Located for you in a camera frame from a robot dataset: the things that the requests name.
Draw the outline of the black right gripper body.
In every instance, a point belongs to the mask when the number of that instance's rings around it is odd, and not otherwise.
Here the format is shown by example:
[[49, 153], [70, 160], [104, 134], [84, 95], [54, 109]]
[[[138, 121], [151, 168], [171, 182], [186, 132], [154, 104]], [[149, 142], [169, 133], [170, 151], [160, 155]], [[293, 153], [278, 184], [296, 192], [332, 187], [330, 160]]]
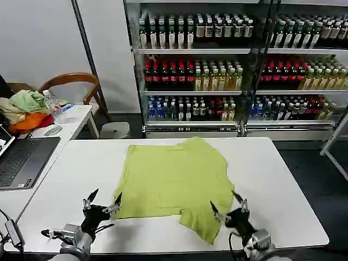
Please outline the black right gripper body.
[[228, 228], [235, 228], [242, 238], [243, 243], [247, 243], [255, 232], [255, 228], [250, 224], [250, 212], [242, 212], [241, 208], [237, 208], [226, 215], [225, 226]]

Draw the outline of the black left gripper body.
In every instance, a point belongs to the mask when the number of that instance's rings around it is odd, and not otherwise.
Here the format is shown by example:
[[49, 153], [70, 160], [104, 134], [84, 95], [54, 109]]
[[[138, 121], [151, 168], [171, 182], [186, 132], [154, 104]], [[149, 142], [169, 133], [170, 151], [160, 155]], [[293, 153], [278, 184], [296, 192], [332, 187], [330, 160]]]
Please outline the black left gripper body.
[[107, 212], [107, 207], [92, 204], [90, 208], [83, 209], [84, 221], [81, 224], [81, 229], [84, 233], [95, 235], [99, 224], [102, 221], [110, 219], [110, 213]]

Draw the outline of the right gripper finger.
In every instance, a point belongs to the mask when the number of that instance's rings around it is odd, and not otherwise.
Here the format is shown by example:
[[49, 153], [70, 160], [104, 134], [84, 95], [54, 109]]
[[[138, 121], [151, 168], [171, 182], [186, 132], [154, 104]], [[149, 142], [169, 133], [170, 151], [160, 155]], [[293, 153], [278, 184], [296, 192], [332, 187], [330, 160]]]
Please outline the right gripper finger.
[[234, 190], [232, 190], [233, 196], [236, 198], [236, 200], [239, 202], [241, 206], [241, 212], [242, 213], [248, 213], [248, 203], [246, 198], [242, 198], [238, 193], [236, 193]]
[[226, 214], [221, 214], [218, 209], [216, 208], [215, 204], [210, 201], [210, 205], [212, 207], [214, 216], [220, 221], [220, 222], [229, 222], [231, 220], [231, 217]]

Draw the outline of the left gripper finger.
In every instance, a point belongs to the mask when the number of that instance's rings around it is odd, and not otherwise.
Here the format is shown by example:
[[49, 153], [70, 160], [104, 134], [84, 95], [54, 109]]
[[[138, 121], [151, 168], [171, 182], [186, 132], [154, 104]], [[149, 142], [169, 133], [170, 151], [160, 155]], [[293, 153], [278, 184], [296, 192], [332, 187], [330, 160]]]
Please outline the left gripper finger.
[[83, 199], [83, 209], [92, 209], [97, 207], [95, 204], [92, 204], [92, 202], [95, 199], [98, 191], [99, 188], [94, 190], [87, 198]]
[[109, 214], [109, 216], [112, 218], [121, 209], [121, 199], [122, 193], [119, 193], [119, 195], [116, 197], [113, 203], [108, 207], [103, 208], [102, 212]]

